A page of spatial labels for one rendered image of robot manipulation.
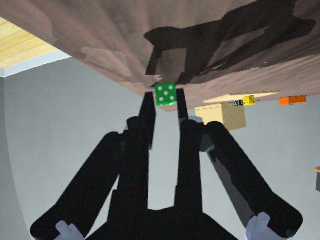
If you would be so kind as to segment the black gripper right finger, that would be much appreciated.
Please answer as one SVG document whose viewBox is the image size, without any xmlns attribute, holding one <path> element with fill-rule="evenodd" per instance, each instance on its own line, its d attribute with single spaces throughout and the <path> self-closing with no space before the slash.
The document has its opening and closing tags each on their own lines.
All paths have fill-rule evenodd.
<svg viewBox="0 0 320 240">
<path fill-rule="evenodd" d="M 202 117 L 188 116 L 183 88 L 176 97 L 180 143 L 169 240 L 203 240 L 199 152 L 207 152 L 246 229 L 245 240 L 291 240 L 302 214 L 271 190 L 221 122 L 204 125 Z"/>
</svg>

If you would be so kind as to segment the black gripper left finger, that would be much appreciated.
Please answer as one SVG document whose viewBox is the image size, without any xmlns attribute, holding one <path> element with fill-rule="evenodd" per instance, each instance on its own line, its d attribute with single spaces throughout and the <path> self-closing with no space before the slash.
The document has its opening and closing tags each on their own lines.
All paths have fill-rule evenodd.
<svg viewBox="0 0 320 240">
<path fill-rule="evenodd" d="M 84 240 L 119 175 L 101 240 L 136 240 L 138 207 L 148 208 L 155 119 L 153 92 L 145 92 L 139 115 L 126 120 L 123 133 L 104 135 L 55 205 L 31 225 L 32 237 Z"/>
</svg>

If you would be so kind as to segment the tan wooden crate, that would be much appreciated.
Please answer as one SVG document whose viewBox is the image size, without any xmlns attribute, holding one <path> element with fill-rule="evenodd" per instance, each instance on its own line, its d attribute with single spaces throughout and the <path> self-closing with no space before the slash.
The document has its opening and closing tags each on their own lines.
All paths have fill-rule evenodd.
<svg viewBox="0 0 320 240">
<path fill-rule="evenodd" d="M 195 107 L 196 116 L 203 118 L 204 125 L 219 121 L 230 132 L 246 128 L 244 104 L 235 106 L 234 102 Z"/>
</svg>

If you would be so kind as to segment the orange pocket multimeter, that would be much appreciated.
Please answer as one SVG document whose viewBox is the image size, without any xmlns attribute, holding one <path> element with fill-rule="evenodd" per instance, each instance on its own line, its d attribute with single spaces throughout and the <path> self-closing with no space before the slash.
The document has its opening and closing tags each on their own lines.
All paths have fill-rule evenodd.
<svg viewBox="0 0 320 240">
<path fill-rule="evenodd" d="M 279 98 L 280 105 L 285 105 L 285 104 L 292 105 L 292 103 L 294 104 L 294 103 L 301 103 L 301 102 L 306 102 L 306 97 L 304 95 Z"/>
</svg>

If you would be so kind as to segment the yellow die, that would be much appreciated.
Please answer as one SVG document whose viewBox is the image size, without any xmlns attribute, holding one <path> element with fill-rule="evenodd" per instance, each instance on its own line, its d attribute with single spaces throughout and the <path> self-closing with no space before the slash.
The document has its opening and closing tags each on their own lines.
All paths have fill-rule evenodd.
<svg viewBox="0 0 320 240">
<path fill-rule="evenodd" d="M 254 95 L 244 96 L 243 97 L 244 105 L 252 105 L 255 104 Z"/>
</svg>

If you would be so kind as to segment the green die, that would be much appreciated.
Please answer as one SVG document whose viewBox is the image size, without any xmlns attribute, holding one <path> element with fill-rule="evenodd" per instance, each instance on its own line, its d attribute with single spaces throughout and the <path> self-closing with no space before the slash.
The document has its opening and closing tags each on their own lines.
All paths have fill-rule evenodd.
<svg viewBox="0 0 320 240">
<path fill-rule="evenodd" d="M 177 102 L 175 83 L 155 85 L 156 105 L 169 105 Z"/>
</svg>

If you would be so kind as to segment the black die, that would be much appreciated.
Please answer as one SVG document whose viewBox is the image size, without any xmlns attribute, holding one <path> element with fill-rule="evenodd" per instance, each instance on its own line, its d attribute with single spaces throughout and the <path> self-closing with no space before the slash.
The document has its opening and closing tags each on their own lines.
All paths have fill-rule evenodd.
<svg viewBox="0 0 320 240">
<path fill-rule="evenodd" d="M 242 99 L 234 100 L 234 104 L 235 104 L 235 106 L 243 105 L 243 100 Z"/>
</svg>

